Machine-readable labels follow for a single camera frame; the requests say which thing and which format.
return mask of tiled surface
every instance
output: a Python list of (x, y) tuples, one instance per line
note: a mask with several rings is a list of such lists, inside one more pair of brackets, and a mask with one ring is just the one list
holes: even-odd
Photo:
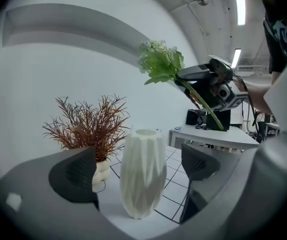
[(137, 220), (130, 218), (120, 196), (119, 177), (123, 154), (109, 157), (110, 176), (93, 186), (99, 198), (100, 212), (120, 230), (135, 239), (149, 239), (178, 227), (188, 191), (189, 180), (181, 165), (181, 150), (165, 147), (167, 175), (164, 190), (155, 211), (148, 217)]

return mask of vase opening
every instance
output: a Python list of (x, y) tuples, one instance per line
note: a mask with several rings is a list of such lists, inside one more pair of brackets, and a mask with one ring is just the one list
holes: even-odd
[(154, 130), (136, 130), (135, 133), (139, 135), (152, 136), (155, 135), (157, 132)]

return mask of curved wall recess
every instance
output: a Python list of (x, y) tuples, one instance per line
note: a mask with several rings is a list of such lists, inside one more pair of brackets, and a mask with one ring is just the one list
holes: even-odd
[(6, 12), (4, 47), (54, 43), (89, 49), (137, 66), (138, 46), (149, 38), (123, 21), (64, 3), (24, 5)]

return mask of ceiling light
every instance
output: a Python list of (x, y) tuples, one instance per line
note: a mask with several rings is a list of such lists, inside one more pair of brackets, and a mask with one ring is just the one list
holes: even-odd
[(237, 23), (245, 25), (246, 22), (246, 0), (235, 0), (237, 3)]
[(237, 66), (241, 52), (242, 52), (241, 49), (235, 49), (234, 50), (234, 56), (233, 56), (233, 60), (232, 60), (232, 64), (231, 64), (232, 69), (234, 69)]

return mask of white plant pot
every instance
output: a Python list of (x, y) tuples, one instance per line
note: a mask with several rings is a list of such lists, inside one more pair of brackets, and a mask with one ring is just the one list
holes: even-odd
[(134, 219), (147, 217), (158, 205), (167, 175), (161, 133), (137, 130), (127, 135), (120, 169), (123, 206)]
[(97, 185), (99, 182), (108, 179), (110, 170), (109, 170), (109, 160), (97, 162), (97, 169), (92, 178), (92, 185)]

